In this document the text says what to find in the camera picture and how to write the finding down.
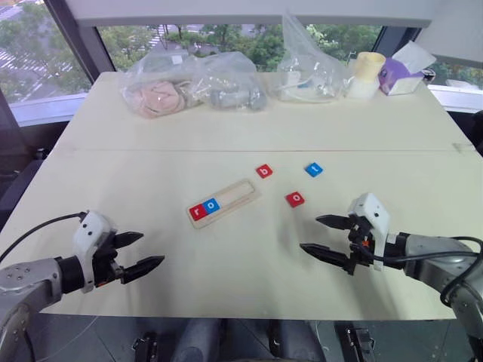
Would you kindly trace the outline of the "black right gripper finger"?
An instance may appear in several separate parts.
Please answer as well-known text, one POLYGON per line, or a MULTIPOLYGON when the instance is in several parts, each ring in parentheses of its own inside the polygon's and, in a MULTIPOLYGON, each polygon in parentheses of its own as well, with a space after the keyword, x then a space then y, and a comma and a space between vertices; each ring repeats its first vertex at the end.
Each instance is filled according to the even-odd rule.
POLYGON ((353 227, 353 221, 348 216, 327 214, 318 216, 315 220, 332 229, 350 230, 353 227))
POLYGON ((345 272, 352 271, 350 258, 344 253, 333 251, 329 247, 319 244, 300 244, 300 248, 319 261, 342 268, 345 272))

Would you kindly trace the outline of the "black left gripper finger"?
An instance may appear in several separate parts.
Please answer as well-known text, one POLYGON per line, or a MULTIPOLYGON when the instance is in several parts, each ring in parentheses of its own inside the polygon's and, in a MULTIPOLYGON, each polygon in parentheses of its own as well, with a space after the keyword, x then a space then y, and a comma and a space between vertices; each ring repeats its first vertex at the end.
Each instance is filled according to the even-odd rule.
POLYGON ((165 256, 150 256, 138 261, 135 265, 124 268, 122 272, 122 284, 129 284, 139 279, 155 268, 157 268, 165 259, 165 256))
POLYGON ((140 232, 124 232, 115 235, 115 249, 129 246, 144 236, 140 232))

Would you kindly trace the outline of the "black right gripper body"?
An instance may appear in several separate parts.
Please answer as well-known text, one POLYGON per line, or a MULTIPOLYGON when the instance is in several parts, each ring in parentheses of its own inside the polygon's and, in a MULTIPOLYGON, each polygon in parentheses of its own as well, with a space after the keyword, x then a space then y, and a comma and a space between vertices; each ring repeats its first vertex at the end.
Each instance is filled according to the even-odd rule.
POLYGON ((374 263, 375 241, 372 225, 364 216, 348 216, 349 265, 344 270, 353 275, 357 265, 370 266, 374 263))

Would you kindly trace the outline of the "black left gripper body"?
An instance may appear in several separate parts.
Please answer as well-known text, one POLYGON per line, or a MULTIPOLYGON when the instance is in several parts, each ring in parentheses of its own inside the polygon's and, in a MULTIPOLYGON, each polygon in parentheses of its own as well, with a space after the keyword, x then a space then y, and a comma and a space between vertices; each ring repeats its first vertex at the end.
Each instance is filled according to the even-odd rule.
POLYGON ((110 232, 97 248, 92 259, 95 287, 111 283, 122 276, 122 267, 115 261, 117 255, 115 232, 110 232))

